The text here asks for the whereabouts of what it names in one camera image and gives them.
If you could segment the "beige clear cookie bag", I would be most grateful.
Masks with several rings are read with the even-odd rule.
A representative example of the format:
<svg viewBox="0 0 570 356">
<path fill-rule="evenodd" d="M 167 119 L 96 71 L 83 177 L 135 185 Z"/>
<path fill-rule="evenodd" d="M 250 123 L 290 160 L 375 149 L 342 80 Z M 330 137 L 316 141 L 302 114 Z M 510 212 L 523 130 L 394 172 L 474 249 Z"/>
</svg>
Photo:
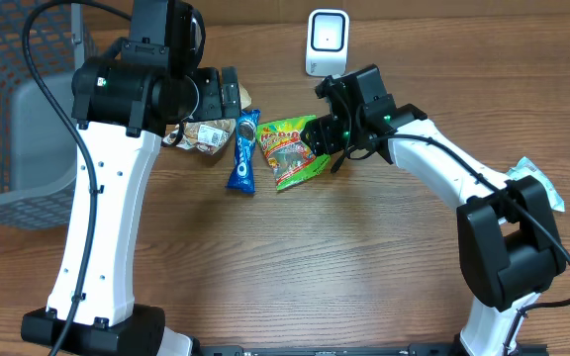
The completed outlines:
<svg viewBox="0 0 570 356">
<path fill-rule="evenodd" d="M 227 144 L 236 126 L 236 119 L 219 119 L 196 123 L 183 122 L 177 124 L 162 139 L 161 144 L 164 147 L 198 150 L 208 155 L 214 155 Z"/>
</svg>

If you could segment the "green Haribo gummy bag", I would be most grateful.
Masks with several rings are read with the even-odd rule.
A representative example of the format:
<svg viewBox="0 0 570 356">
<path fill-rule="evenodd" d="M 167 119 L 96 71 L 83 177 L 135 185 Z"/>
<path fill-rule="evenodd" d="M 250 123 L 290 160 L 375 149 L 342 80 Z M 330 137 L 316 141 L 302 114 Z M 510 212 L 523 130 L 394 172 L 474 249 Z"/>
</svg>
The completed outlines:
<svg viewBox="0 0 570 356">
<path fill-rule="evenodd" d="M 315 115 L 260 124 L 256 138 L 271 167 L 276 189 L 288 189 L 320 175 L 331 158 L 327 154 L 315 155 L 302 142 L 301 132 Z"/>
</svg>

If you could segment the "blue Oreo cookie pack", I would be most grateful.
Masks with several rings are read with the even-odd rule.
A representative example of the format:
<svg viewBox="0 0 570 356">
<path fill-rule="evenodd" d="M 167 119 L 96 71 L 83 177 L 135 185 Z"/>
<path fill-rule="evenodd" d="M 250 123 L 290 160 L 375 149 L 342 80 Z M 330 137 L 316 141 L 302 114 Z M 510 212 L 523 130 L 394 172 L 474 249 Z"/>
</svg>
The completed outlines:
<svg viewBox="0 0 570 356">
<path fill-rule="evenodd" d="M 256 147 L 256 132 L 260 118 L 258 109 L 242 112 L 237 119 L 235 143 L 235 167 L 227 188 L 246 194 L 255 193 L 252 157 Z"/>
</svg>

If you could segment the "teal white snack packet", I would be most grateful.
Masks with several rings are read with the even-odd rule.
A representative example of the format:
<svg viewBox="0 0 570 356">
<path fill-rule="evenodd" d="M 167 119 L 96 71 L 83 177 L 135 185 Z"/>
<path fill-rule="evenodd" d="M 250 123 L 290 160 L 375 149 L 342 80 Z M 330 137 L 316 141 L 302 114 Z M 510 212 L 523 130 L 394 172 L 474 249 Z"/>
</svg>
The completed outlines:
<svg viewBox="0 0 570 356">
<path fill-rule="evenodd" d="M 546 192 L 549 205 L 553 211 L 564 213 L 565 204 L 550 179 L 526 156 L 521 158 L 516 166 L 511 167 L 506 173 L 513 180 L 521 180 L 526 176 L 536 179 Z"/>
</svg>

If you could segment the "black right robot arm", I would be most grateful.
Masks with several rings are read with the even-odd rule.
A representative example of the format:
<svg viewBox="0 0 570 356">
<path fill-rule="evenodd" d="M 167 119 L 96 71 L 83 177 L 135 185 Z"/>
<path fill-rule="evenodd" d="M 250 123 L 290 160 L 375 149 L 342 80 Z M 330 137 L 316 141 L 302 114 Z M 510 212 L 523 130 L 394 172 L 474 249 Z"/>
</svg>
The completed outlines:
<svg viewBox="0 0 570 356">
<path fill-rule="evenodd" d="M 423 346 L 421 352 L 547 354 L 544 346 L 517 342 L 523 319 L 542 308 L 540 295 L 567 265 L 543 185 L 483 165 L 424 111 L 397 105 L 375 65 L 328 76 L 315 93 L 331 110 L 302 130 L 315 155 L 379 154 L 419 178 L 456 214 L 459 265 L 473 294 L 470 315 L 451 345 Z"/>
</svg>

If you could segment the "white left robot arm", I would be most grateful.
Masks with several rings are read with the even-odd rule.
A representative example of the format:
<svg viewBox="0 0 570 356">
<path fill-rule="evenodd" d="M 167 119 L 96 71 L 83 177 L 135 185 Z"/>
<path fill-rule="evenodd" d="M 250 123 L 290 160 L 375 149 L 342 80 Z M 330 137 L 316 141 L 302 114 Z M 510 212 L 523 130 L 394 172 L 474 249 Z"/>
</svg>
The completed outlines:
<svg viewBox="0 0 570 356">
<path fill-rule="evenodd" d="M 78 151 L 73 205 L 47 304 L 25 314 L 23 340 L 51 354 L 196 355 L 164 310 L 133 289 L 143 197 L 170 125 L 235 119 L 237 72 L 201 65 L 206 31 L 183 1 L 137 1 L 129 34 L 74 72 L 59 118 Z"/>
</svg>

